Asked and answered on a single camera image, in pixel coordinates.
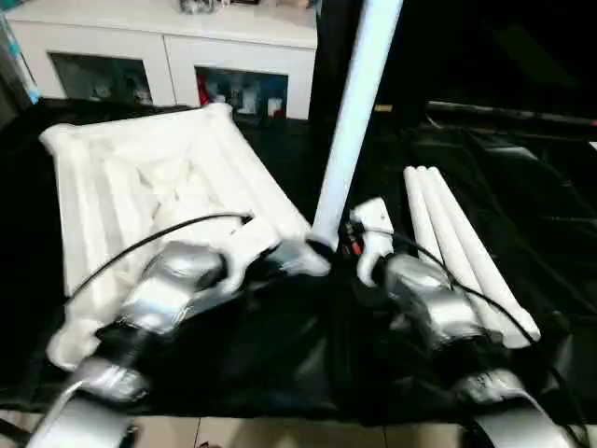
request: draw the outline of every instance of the red object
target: red object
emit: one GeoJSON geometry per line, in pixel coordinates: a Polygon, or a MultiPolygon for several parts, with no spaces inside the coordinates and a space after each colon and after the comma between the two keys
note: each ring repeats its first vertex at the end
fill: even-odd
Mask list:
{"type": "Polygon", "coordinates": [[[352,244],[352,246],[353,246],[353,252],[354,252],[355,255],[362,255],[363,254],[363,251],[361,250],[361,246],[358,245],[357,242],[354,242],[352,244]]]}
{"type": "Polygon", "coordinates": [[[199,104],[209,105],[209,93],[205,88],[205,77],[203,75],[197,75],[197,89],[199,90],[199,104]]]}

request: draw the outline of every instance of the shelf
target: shelf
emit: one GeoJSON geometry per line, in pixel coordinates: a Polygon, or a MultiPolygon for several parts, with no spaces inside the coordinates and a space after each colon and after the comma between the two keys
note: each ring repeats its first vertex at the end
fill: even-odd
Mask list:
{"type": "Polygon", "coordinates": [[[178,0],[31,0],[7,13],[8,21],[86,26],[183,35],[300,49],[317,48],[315,12],[279,6],[218,7],[187,15],[178,0]]]}

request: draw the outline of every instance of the white pole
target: white pole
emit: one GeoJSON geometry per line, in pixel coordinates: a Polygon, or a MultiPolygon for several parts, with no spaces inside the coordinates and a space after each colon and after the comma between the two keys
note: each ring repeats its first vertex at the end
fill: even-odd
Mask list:
{"type": "Polygon", "coordinates": [[[353,180],[371,110],[382,80],[403,0],[365,0],[334,141],[312,227],[313,236],[338,245],[338,226],[353,180]]]}
{"type": "MultiPolygon", "coordinates": [[[[414,229],[414,239],[425,249],[435,255],[437,259],[443,261],[439,245],[437,245],[436,234],[434,233],[431,219],[425,206],[423,197],[423,187],[417,176],[417,171],[413,166],[407,166],[404,170],[404,182],[407,186],[407,197],[409,198],[410,219],[414,229]]],[[[419,258],[433,264],[424,253],[419,252],[419,258]]]]}
{"type": "MultiPolygon", "coordinates": [[[[504,280],[504,277],[500,274],[497,266],[493,263],[491,255],[487,252],[485,245],[483,245],[483,242],[475,232],[475,229],[466,217],[465,212],[460,207],[458,201],[456,201],[456,198],[443,176],[435,167],[429,168],[428,174],[432,181],[435,182],[439,198],[445,205],[448,218],[456,231],[456,235],[466,253],[466,257],[473,268],[475,277],[479,281],[482,292],[504,306],[516,317],[533,338],[538,341],[541,337],[539,328],[533,321],[531,315],[519,305],[514,294],[512,294],[506,280],[504,280]]],[[[512,325],[508,326],[508,330],[509,333],[511,333],[511,335],[509,333],[506,333],[505,335],[505,338],[509,339],[509,344],[507,344],[508,347],[518,348],[519,346],[523,347],[529,344],[512,325]]]]}
{"type": "MultiPolygon", "coordinates": [[[[456,280],[465,285],[480,290],[477,277],[473,273],[473,268],[468,262],[465,250],[460,245],[460,241],[456,236],[456,232],[451,226],[448,215],[444,210],[444,206],[435,192],[435,186],[431,177],[427,174],[427,169],[423,166],[417,168],[416,175],[422,187],[423,197],[429,218],[433,224],[433,230],[437,237],[437,243],[441,250],[446,266],[454,274],[456,280]]],[[[489,309],[489,305],[483,303],[481,305],[489,309]]]]}

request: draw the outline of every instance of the tiled floor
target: tiled floor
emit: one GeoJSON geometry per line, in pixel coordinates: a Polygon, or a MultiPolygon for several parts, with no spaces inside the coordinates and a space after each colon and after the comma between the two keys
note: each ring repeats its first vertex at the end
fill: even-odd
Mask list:
{"type": "MultiPolygon", "coordinates": [[[[4,413],[3,418],[32,429],[38,416],[4,413]]],[[[384,448],[380,428],[292,419],[140,417],[137,448],[384,448]]],[[[456,448],[457,427],[388,427],[390,448],[456,448]]],[[[0,448],[12,447],[0,439],[0,448]]]]}

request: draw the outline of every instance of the black table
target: black table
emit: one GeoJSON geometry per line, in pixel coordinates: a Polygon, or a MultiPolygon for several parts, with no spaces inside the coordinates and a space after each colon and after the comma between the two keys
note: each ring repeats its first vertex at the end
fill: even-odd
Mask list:
{"type": "MultiPolygon", "coordinates": [[[[65,376],[44,352],[65,297],[53,163],[38,135],[60,122],[167,111],[43,101],[0,133],[1,407],[44,411],[65,376]]],[[[333,123],[240,121],[239,128],[290,200],[312,219],[333,123]]],[[[540,348],[597,423],[597,318],[590,311],[597,305],[597,152],[582,141],[372,123],[348,205],[382,196],[395,228],[411,234],[402,180],[411,164],[440,168],[541,328],[540,348]]],[[[425,355],[389,334],[384,310],[364,312],[348,278],[338,269],[326,280],[288,281],[189,322],[175,344],[155,355],[152,394],[129,411],[372,425],[457,421],[461,412],[425,355]]],[[[517,352],[512,363],[554,418],[575,422],[532,350],[517,352]]]]}

